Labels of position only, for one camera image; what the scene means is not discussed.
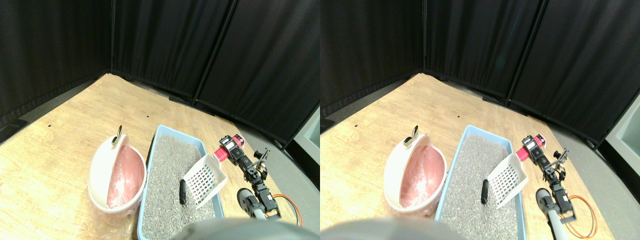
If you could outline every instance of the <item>pink bin liner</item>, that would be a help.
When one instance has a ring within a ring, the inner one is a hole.
[[[444,161],[435,148],[416,147],[404,171],[400,206],[424,203],[440,186],[444,172]]]
[[[142,187],[144,177],[145,165],[140,155],[130,146],[120,148],[111,173],[107,206],[119,207],[131,201]]]

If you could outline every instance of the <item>wooden surface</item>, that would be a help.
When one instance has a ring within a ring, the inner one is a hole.
[[[419,133],[431,137],[450,166],[469,124],[509,139],[514,150],[520,148],[527,135],[540,133],[547,138],[546,155],[551,157],[555,150],[562,151],[544,122],[483,102],[431,76],[419,74],[321,136],[321,228],[388,215],[383,206],[385,164],[391,150],[411,134],[413,127],[418,125]],[[529,176],[529,183],[522,190],[527,237],[551,239],[546,218],[535,199],[536,190],[548,189],[548,183],[531,160],[523,164]],[[567,176],[562,185],[567,193],[583,196],[595,208],[598,232],[594,239],[612,239],[609,227],[570,160],[565,167]],[[589,209],[579,200],[572,202],[578,217],[572,224],[581,234],[588,234]],[[575,239],[568,231],[567,235]]]
[[[209,153],[224,135],[239,133],[227,120],[107,74],[0,146],[0,239],[97,238],[86,189],[93,153],[123,125],[146,159],[160,124],[201,139]],[[244,151],[253,155],[250,143]],[[222,168],[228,175],[220,191],[225,217],[247,218],[236,193],[251,185],[230,161]],[[280,193],[271,177],[266,185]],[[287,202],[277,199],[279,221],[295,224]]]

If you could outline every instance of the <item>black backdrop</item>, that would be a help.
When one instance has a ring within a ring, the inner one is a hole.
[[[110,1],[0,1],[0,128],[109,70]]]
[[[314,1],[116,0],[115,6],[116,75],[197,98],[196,106],[283,145],[319,105]]]
[[[198,102],[288,143],[318,106],[314,1],[240,1]]]
[[[640,89],[639,1],[549,1],[513,103],[600,143]]]
[[[596,147],[640,92],[638,1],[425,1],[422,27],[420,4],[323,1],[322,117],[415,73],[421,51],[426,74]]]
[[[422,68],[422,1],[321,1],[321,117]]]
[[[507,97],[537,1],[428,1],[425,73]]]
[[[193,97],[228,3],[115,1],[113,73]]]

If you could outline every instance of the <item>litter scoop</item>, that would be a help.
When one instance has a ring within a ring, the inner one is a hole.
[[[227,176],[220,168],[220,161],[210,154],[202,157],[182,178],[189,188],[196,209],[206,204],[216,196],[227,183]]]
[[[529,181],[518,156],[510,154],[486,178],[500,209],[516,196]]]

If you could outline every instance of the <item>orange cable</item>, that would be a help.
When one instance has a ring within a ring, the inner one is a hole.
[[[578,232],[578,231],[573,227],[573,225],[571,225],[571,223],[568,223],[568,224],[569,224],[569,227],[571,227],[571,229],[573,229],[573,231],[574,231],[578,236],[580,236],[581,238],[584,238],[584,239],[592,238],[592,237],[593,237],[593,236],[595,236],[595,235],[596,235],[596,233],[598,232],[598,218],[596,217],[596,212],[595,212],[595,211],[593,210],[593,208],[591,207],[591,204],[589,204],[589,202],[587,202],[587,200],[585,200],[585,199],[584,199],[584,198],[582,198],[581,196],[578,196],[578,195],[571,195],[571,196],[569,196],[569,199],[570,199],[570,200],[571,200],[572,198],[580,198],[582,201],[584,201],[584,203],[585,203],[585,204],[587,204],[587,206],[589,207],[589,210],[591,210],[591,213],[593,214],[593,221],[595,222],[596,227],[595,227],[595,230],[593,231],[593,235],[591,235],[591,236],[586,236],[586,237],[585,237],[585,236],[583,236],[582,234],[580,234],[580,233],[579,233],[579,232]]]
[[[288,201],[291,202],[291,204],[293,205],[293,207],[296,209],[296,211],[298,212],[298,216],[300,217],[300,226],[304,226],[304,222],[302,221],[302,213],[300,213],[300,209],[298,209],[298,206],[296,205],[296,203],[293,202],[293,200],[291,200],[291,198],[289,198],[288,196],[285,196],[284,194],[274,194],[273,197],[276,196],[282,196],[284,198],[286,198]]]

